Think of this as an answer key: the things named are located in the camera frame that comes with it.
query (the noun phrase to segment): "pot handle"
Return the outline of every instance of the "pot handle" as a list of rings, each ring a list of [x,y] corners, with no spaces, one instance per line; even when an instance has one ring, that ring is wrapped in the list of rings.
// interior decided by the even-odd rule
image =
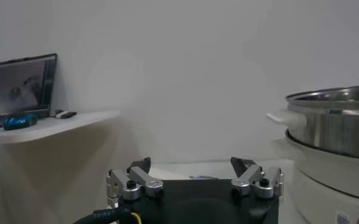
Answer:
[[[286,125],[291,130],[307,126],[305,115],[290,110],[280,110],[268,113],[266,116],[276,124]]]

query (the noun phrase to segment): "laptop screen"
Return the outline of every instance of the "laptop screen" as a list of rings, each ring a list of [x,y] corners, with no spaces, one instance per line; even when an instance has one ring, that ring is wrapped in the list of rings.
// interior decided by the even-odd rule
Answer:
[[[56,54],[0,63],[0,115],[49,109]]]

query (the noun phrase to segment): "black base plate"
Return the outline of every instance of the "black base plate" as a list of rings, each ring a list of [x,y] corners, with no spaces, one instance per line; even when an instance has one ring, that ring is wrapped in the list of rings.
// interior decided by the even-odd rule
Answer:
[[[278,223],[277,197],[261,199],[253,194],[238,197],[230,180],[163,180],[161,199],[148,198],[141,191],[137,201],[120,200],[141,215],[143,224],[244,224]],[[121,220],[120,223],[134,223]]]

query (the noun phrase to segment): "black cable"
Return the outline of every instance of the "black cable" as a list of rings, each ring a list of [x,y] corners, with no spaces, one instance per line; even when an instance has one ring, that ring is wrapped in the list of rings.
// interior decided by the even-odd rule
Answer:
[[[130,210],[127,208],[95,210],[91,215],[79,219],[74,224],[109,224],[125,215],[130,215]]]

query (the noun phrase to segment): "screw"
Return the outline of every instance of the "screw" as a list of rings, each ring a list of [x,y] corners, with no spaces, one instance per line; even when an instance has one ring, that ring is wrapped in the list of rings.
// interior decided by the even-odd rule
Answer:
[[[129,180],[128,182],[126,182],[126,188],[128,189],[136,188],[136,182],[134,182],[133,180]]]

